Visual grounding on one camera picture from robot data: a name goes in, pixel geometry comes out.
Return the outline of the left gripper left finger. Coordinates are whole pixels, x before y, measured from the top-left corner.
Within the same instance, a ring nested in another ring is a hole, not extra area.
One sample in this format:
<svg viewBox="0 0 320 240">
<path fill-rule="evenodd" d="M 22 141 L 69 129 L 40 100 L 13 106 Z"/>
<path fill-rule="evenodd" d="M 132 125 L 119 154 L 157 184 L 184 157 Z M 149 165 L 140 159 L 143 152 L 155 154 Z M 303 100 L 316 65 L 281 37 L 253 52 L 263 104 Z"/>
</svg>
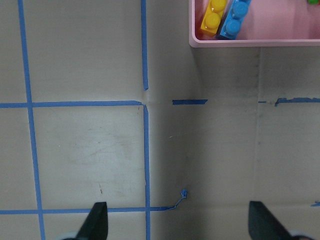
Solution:
<svg viewBox="0 0 320 240">
<path fill-rule="evenodd" d="M 106 240 L 108 237 L 108 207 L 106 202 L 96 202 L 77 232 L 76 240 Z"/>
</svg>

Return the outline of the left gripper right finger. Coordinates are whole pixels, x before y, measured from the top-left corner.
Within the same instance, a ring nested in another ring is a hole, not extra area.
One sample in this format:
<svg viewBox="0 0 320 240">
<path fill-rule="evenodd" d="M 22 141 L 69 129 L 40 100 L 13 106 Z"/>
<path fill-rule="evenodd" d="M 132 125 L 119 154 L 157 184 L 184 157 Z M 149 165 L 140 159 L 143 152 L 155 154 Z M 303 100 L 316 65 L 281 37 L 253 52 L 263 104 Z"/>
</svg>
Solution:
<svg viewBox="0 0 320 240">
<path fill-rule="evenodd" d="M 248 233 L 252 240 L 291 240 L 291 234 L 261 201 L 250 201 Z"/>
</svg>

